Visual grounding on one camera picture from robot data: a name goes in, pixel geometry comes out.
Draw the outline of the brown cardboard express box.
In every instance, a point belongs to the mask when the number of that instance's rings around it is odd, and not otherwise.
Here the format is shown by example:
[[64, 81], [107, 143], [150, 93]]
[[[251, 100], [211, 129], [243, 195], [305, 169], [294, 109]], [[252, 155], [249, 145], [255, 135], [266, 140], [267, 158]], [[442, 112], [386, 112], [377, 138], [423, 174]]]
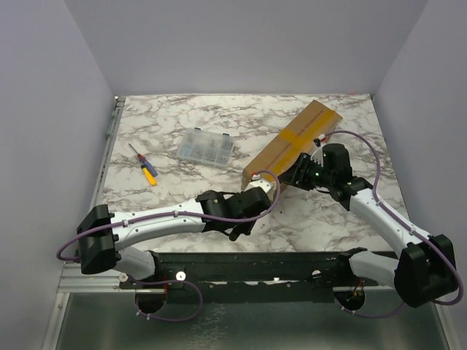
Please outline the brown cardboard express box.
[[340, 122], [337, 112], [312, 101], [244, 168], [241, 189], [246, 190], [252, 175], [260, 170], [269, 170], [277, 176], [284, 173], [302, 152], [312, 152], [314, 139], [333, 131]]

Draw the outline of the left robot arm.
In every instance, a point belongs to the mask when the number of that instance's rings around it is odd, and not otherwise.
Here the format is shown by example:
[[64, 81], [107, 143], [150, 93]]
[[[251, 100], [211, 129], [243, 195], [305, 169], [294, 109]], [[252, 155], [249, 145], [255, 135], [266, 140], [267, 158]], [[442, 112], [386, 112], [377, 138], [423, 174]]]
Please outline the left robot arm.
[[137, 243], [179, 233], [215, 231], [236, 240], [248, 236], [255, 217], [270, 209], [271, 201], [260, 187], [244, 192], [206, 191], [194, 199], [162, 209], [141, 212], [109, 211], [106, 204], [93, 207], [77, 228], [81, 272], [94, 275], [112, 269], [151, 288], [161, 270], [150, 252]]

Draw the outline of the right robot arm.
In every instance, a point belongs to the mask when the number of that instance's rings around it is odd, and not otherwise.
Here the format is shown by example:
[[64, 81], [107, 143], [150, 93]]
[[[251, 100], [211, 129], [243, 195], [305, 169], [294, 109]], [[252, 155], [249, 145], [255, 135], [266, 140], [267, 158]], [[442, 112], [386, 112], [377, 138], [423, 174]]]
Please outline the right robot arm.
[[317, 157], [300, 154], [279, 180], [302, 190], [324, 187], [332, 199], [369, 224], [395, 252], [394, 258], [362, 248], [345, 252], [335, 267], [341, 284], [368, 278], [394, 288], [413, 308], [460, 289], [448, 237], [432, 236], [378, 200], [373, 186], [353, 174], [343, 144], [326, 144]]

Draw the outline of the red handled screwdriver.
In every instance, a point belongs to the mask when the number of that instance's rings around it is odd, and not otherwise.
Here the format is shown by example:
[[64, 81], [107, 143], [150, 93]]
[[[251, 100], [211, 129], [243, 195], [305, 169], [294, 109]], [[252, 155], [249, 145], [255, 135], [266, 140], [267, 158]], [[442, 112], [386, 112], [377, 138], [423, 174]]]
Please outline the red handled screwdriver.
[[128, 144], [128, 145], [136, 153], [136, 156], [138, 157], [139, 162], [141, 164], [145, 164], [146, 158], [141, 153], [139, 153], [132, 144]]

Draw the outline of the aluminium frame rail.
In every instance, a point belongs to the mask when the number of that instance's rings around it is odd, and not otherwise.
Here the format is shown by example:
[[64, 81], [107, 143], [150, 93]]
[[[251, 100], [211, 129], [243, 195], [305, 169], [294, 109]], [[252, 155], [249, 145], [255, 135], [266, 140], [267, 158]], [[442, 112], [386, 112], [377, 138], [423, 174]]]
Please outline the aluminium frame rail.
[[[91, 210], [101, 200], [101, 196], [104, 190], [104, 183], [109, 169], [109, 162], [112, 156], [112, 151], [114, 149], [116, 135], [121, 121], [125, 102], [125, 96], [115, 97], [115, 108], [112, 111], [109, 126], [105, 136], [106, 143], [104, 147], [104, 154], [101, 160], [101, 165], [99, 167], [92, 198], [90, 200], [89, 210]], [[71, 292], [69, 292], [68, 290], [62, 291], [61, 285], [58, 285], [53, 312], [47, 327], [42, 349], [58, 349], [61, 329], [63, 327], [66, 311], [72, 300], [71, 295], [77, 293], [98, 292], [99, 288], [101, 287], [97, 281], [93, 281], [92, 277], [79, 277], [76, 275], [72, 276], [72, 286], [77, 287], [77, 289], [72, 289]]]

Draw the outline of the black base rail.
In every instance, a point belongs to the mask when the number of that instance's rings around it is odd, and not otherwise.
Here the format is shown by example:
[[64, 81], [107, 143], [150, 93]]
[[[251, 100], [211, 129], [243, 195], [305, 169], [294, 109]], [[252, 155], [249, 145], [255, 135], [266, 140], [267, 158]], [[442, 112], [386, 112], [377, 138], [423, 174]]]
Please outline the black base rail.
[[358, 277], [345, 273], [336, 252], [159, 253], [155, 281], [167, 287], [143, 286], [132, 280], [123, 290], [165, 296], [174, 303], [195, 303], [197, 293], [175, 283], [179, 272], [195, 284], [205, 303], [331, 303], [333, 291], [351, 290]]

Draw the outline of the clear plastic screw box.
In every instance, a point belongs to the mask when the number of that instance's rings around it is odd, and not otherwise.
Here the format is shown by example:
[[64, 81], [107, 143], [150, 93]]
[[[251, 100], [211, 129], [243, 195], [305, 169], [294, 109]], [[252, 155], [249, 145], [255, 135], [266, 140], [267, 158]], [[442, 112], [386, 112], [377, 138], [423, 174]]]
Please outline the clear plastic screw box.
[[186, 130], [177, 150], [180, 160], [225, 168], [234, 149], [235, 138], [200, 128]]

